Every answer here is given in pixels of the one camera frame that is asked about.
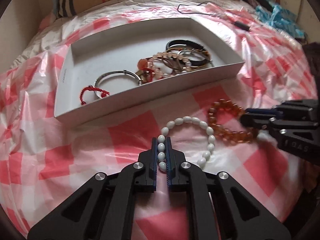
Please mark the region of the blue checkered cloth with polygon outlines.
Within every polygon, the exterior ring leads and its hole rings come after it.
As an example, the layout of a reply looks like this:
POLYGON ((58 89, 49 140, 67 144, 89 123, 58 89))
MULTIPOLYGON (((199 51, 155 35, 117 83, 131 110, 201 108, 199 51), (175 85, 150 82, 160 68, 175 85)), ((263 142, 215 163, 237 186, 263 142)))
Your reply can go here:
POLYGON ((256 15, 261 22, 277 30, 283 30, 293 38, 305 38, 305 31, 297 24, 295 14, 276 3, 272 4, 271 8, 272 11, 268 11, 261 5, 255 8, 256 15))

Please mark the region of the white shallow cardboard box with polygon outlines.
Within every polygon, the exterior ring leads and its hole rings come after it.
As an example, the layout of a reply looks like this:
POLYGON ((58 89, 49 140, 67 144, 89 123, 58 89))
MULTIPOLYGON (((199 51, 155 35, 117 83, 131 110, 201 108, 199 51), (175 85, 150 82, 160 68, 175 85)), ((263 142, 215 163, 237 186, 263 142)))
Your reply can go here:
POLYGON ((243 64, 208 21, 162 18, 113 27, 69 46, 54 116, 65 125, 77 126, 235 77, 243 64))

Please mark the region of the red white checkered plastic sheet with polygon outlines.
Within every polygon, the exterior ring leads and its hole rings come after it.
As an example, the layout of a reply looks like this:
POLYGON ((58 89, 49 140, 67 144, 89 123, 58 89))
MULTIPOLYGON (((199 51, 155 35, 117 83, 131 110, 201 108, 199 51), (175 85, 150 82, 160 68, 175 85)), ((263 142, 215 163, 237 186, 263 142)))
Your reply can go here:
MULTIPOLYGON (((210 20, 214 33, 245 60, 235 80, 166 96, 75 129, 54 118, 58 75, 71 40, 1 74, 1 206, 23 236, 96 172, 116 173, 136 161, 169 120, 186 115, 206 120, 207 108, 219 99, 262 108, 316 96, 296 40, 254 19, 242 20, 249 33, 210 20)), ((303 189, 316 187, 319 167, 276 149, 264 132, 258 138, 233 146, 217 141, 205 171, 229 172, 284 221, 303 189)), ((168 194, 165 174, 158 173, 152 195, 138 199, 132 239, 188 239, 184 201, 168 194)))

